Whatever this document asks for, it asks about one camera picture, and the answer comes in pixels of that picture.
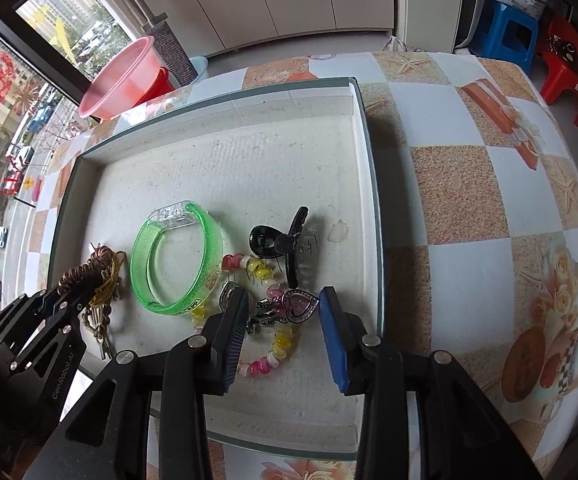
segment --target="road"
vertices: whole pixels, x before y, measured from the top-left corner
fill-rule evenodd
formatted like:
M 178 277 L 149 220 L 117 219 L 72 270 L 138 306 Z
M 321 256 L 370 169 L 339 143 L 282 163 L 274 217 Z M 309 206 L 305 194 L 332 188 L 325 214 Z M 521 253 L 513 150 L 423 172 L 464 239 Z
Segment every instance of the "road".
M 55 131 L 51 128 L 66 124 L 75 112 L 76 107 L 71 102 L 62 102 L 56 108 L 54 115 L 49 120 L 49 127 L 39 132 L 31 142 L 35 149 L 31 163 L 26 170 L 25 177 L 37 178 L 42 176 L 51 161 L 53 150 L 61 139 L 46 130 Z M 27 202 L 31 200 L 31 190 L 21 189 L 18 198 Z M 36 290 L 24 290 L 24 268 L 31 236 L 31 227 L 35 215 L 35 209 L 18 202 L 9 200 L 4 212 L 2 225 L 9 229 L 5 249 L 0 249 L 0 279 L 2 280 L 2 304 L 7 305 L 23 292 L 35 293 Z

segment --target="green glitter wristband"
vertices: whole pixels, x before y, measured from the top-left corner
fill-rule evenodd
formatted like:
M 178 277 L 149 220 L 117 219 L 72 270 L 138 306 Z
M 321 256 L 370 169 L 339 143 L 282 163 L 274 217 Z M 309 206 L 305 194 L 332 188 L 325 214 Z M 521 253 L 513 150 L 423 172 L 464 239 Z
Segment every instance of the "green glitter wristband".
M 204 233 L 204 253 L 200 270 L 188 292 L 175 303 L 161 304 L 153 295 L 149 283 L 156 247 L 165 232 L 191 224 L 200 224 Z M 131 250 L 131 287 L 140 303 L 152 312 L 174 316 L 186 314 L 209 296 L 222 272 L 222 234 L 215 220 L 190 200 L 156 209 L 144 222 Z

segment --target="checkered tablecloth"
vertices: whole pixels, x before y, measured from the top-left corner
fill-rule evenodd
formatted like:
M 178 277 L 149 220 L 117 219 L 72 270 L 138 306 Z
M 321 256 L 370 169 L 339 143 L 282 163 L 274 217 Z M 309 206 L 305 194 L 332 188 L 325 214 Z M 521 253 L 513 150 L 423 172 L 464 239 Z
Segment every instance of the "checkered tablecloth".
M 26 290 L 46 286 L 60 202 L 87 148 L 219 94 L 333 76 L 357 79 L 368 119 L 384 229 L 386 337 L 402 349 L 453 353 L 546 474 L 578 412 L 578 370 L 565 392 L 546 366 L 534 385 L 523 385 L 530 364 L 515 349 L 542 344 L 549 356 L 578 330 L 578 172 L 558 124 L 515 65 L 426 53 L 299 57 L 215 76 L 129 110 L 56 151 L 37 203 Z M 483 107 L 486 100 L 494 104 Z M 491 110 L 505 110 L 502 119 Z M 500 126 L 508 117 L 522 126 L 513 135 Z M 543 342 L 525 336 L 512 351 L 529 329 Z M 565 349 L 569 360 L 572 351 Z M 349 464 L 218 443 L 211 452 L 216 478 L 302 478 L 326 467 L 336 478 L 352 475 Z

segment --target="white tray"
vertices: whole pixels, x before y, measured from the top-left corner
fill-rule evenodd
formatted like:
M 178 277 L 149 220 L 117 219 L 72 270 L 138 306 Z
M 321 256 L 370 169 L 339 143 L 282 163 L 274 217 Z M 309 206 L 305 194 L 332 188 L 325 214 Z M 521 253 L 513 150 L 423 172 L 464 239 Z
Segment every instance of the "white tray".
M 213 98 L 146 121 L 80 155 L 60 207 L 49 281 L 84 262 L 87 245 L 131 251 L 149 214 L 193 200 L 217 221 L 226 253 L 250 252 L 258 224 L 288 229 L 299 206 L 309 208 L 300 239 L 300 287 L 318 294 L 333 285 L 342 306 L 382 333 L 383 270 L 380 216 L 362 101 L 355 80 L 285 83 Z M 166 268 L 163 295 L 178 298 L 195 277 L 201 231 L 172 231 L 157 254 Z M 115 349 L 139 355 L 170 349 L 193 333 L 186 316 L 154 314 L 128 287 L 114 303 Z M 239 284 L 264 296 L 256 280 Z M 219 289 L 210 303 L 216 303 Z M 104 362 L 82 329 L 82 369 Z M 335 386 L 318 316 L 302 327 L 295 353 L 271 374 L 241 376 L 224 397 L 205 397 L 210 437 L 262 452 L 351 459 L 357 452 L 362 398 Z M 247 337 L 244 361 L 268 352 L 272 331 Z M 152 412 L 158 414 L 160 396 Z

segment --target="black hair clip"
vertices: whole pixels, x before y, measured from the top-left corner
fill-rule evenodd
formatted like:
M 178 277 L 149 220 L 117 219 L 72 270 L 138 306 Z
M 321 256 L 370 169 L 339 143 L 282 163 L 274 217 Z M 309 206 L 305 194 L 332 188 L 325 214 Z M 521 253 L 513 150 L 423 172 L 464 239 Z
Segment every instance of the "black hair clip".
M 302 226 L 307 219 L 309 209 L 302 206 L 293 217 L 287 234 L 268 225 L 257 225 L 251 229 L 249 247 L 258 258 L 278 258 L 285 256 L 284 269 L 287 275 L 289 288 L 298 288 L 298 277 L 295 268 L 295 253 L 298 247 L 298 238 L 302 234 Z

